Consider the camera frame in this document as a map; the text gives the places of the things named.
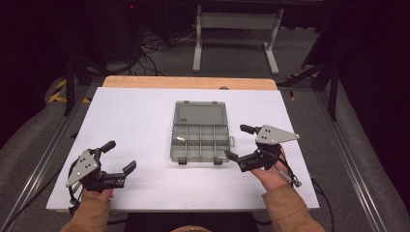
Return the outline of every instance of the clear plastic box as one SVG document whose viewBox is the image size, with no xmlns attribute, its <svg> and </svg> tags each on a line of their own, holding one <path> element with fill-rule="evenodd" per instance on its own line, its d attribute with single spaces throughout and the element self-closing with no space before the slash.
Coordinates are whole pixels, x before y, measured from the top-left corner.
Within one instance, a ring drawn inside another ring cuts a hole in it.
<svg viewBox="0 0 410 232">
<path fill-rule="evenodd" d="M 177 101 L 171 139 L 171 159 L 188 162 L 228 161 L 230 138 L 225 103 L 220 101 Z"/>
</svg>

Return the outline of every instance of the sleeve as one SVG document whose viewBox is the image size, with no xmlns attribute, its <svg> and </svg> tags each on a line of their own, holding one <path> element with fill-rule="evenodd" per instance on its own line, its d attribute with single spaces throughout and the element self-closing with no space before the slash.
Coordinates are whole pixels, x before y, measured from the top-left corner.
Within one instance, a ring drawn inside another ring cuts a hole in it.
<svg viewBox="0 0 410 232">
<path fill-rule="evenodd" d="M 268 191 L 262 197 L 275 231 L 325 231 L 310 217 L 307 205 L 291 185 Z"/>
<path fill-rule="evenodd" d="M 101 201 L 89 197 L 82 197 L 81 204 L 72 220 L 61 232 L 102 232 L 108 221 L 109 201 Z"/>
</svg>

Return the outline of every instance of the metal stand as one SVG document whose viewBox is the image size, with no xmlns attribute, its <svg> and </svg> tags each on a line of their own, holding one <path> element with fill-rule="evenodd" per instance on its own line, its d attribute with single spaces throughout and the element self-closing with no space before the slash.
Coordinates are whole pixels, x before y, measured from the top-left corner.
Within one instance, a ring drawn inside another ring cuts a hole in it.
<svg viewBox="0 0 410 232">
<path fill-rule="evenodd" d="M 277 14 L 228 14 L 228 13 L 202 13 L 201 6 L 196 12 L 196 46 L 193 55 L 192 70 L 199 73 L 201 68 L 202 54 L 202 28 L 230 28 L 230 29 L 255 29 L 270 30 L 271 38 L 268 43 L 263 44 L 263 48 L 268 58 L 272 74 L 279 74 L 277 61 L 275 60 L 272 48 L 278 34 L 283 10 L 278 10 Z"/>
<path fill-rule="evenodd" d="M 60 36 L 64 55 L 66 56 L 66 78 L 67 78 L 67 106 L 65 116 L 69 115 L 74 106 L 74 77 L 80 85 L 90 85 L 92 77 L 87 67 L 105 75 L 114 73 L 103 66 L 92 62 L 82 55 L 81 48 L 77 43 L 72 26 L 67 21 L 66 14 L 62 10 L 58 1 L 43 0 L 44 8 L 47 10 L 49 19 L 54 23 L 55 30 Z"/>
<path fill-rule="evenodd" d="M 334 121 L 336 121 L 336 101 L 337 101 L 337 85 L 338 85 L 338 68 L 336 62 L 324 63 L 312 67 L 292 79 L 277 83 L 278 87 L 290 87 L 293 84 L 311 76 L 314 73 L 320 72 L 316 79 L 311 83 L 313 91 L 323 91 L 326 85 L 331 81 L 331 90 L 329 96 L 329 113 Z"/>
</svg>

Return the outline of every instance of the table leg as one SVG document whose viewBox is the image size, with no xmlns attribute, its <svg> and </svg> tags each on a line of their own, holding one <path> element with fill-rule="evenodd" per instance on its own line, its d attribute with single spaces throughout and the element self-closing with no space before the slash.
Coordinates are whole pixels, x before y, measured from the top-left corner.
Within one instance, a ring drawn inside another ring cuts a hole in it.
<svg viewBox="0 0 410 232">
<path fill-rule="evenodd" d="M 192 70 L 194 73 L 199 73 L 201 69 L 201 54 L 202 54 L 202 41 L 201 41 L 201 6 L 198 6 L 196 12 L 196 46 L 195 53 L 193 54 Z"/>
<path fill-rule="evenodd" d="M 278 10 L 277 18 L 275 19 L 275 22 L 271 30 L 271 39 L 269 40 L 268 43 L 263 44 L 266 57 L 268 58 L 269 66 L 271 67 L 272 74 L 279 74 L 277 61 L 275 60 L 275 56 L 274 56 L 274 53 L 272 52 L 272 48 L 274 46 L 274 42 L 278 34 L 278 29 L 280 27 L 280 21 L 281 21 L 282 15 L 283 15 L 283 10 Z"/>
</svg>

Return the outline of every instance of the person's arm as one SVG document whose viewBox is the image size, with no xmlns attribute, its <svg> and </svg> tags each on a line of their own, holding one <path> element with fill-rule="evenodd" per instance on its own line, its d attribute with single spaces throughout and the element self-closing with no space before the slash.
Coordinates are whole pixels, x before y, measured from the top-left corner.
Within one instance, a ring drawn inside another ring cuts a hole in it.
<svg viewBox="0 0 410 232">
<path fill-rule="evenodd" d="M 275 231 L 325 231 L 318 222 L 310 217 L 308 207 L 302 197 L 280 175 L 279 171 L 288 173 L 286 167 L 279 161 L 276 166 L 266 171 L 251 170 L 251 173 L 267 190 L 262 197 Z"/>
<path fill-rule="evenodd" d="M 113 197 L 113 189 L 102 193 L 95 191 L 82 192 L 81 204 L 72 220 L 62 229 L 62 232 L 102 232 L 105 231 L 109 213 L 109 198 Z"/>
</svg>

